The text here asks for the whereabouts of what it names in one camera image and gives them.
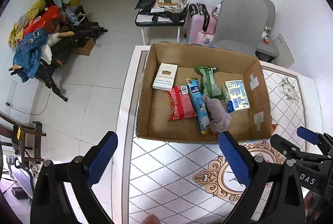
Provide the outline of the fingertip at bottom edge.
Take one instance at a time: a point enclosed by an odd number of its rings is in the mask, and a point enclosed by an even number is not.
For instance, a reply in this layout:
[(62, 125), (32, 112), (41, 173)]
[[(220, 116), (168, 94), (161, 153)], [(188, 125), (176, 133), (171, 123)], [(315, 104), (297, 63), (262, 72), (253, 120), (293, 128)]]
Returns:
[(155, 214), (150, 214), (142, 221), (141, 224), (161, 224), (161, 221)]

